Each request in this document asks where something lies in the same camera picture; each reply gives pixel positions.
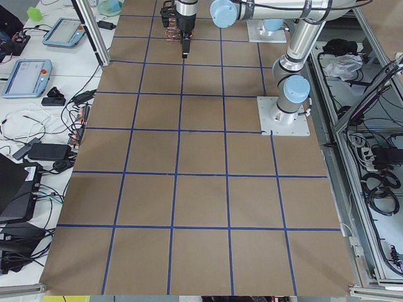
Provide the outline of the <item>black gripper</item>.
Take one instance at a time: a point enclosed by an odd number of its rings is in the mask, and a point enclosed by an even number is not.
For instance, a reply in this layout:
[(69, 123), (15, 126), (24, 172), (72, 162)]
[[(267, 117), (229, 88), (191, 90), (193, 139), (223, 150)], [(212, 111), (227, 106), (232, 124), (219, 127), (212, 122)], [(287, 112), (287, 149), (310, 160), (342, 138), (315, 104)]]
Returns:
[(177, 0), (174, 4), (177, 27), (181, 33), (182, 58), (187, 59), (191, 46), (190, 35), (195, 28), (198, 1)]
[(174, 0), (164, 1), (160, 10), (162, 25), (164, 28), (169, 27), (169, 20), (176, 19), (176, 6)]

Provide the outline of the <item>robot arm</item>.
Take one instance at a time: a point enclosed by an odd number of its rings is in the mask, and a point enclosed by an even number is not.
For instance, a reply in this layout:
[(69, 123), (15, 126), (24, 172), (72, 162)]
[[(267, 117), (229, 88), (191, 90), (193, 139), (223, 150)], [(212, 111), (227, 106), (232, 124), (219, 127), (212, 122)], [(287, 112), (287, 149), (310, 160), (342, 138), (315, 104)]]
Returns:
[(273, 77), (278, 86), (278, 99), (268, 111), (279, 126), (291, 125), (310, 92), (310, 84), (300, 71), (327, 21), (335, 20), (357, 1), (213, 1), (210, 16), (219, 28), (236, 21), (298, 20), (286, 52), (274, 63)]

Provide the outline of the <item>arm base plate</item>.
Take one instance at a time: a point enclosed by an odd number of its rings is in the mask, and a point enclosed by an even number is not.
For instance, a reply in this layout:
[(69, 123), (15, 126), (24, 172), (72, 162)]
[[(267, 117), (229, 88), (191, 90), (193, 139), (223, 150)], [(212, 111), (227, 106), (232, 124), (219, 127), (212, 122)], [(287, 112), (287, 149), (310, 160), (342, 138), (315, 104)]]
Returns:
[(283, 19), (248, 20), (249, 42), (286, 43), (284, 23)]
[(308, 137), (310, 130), (304, 106), (300, 104), (298, 111), (284, 113), (277, 106), (278, 97), (257, 97), (259, 122), (262, 135), (281, 137)]

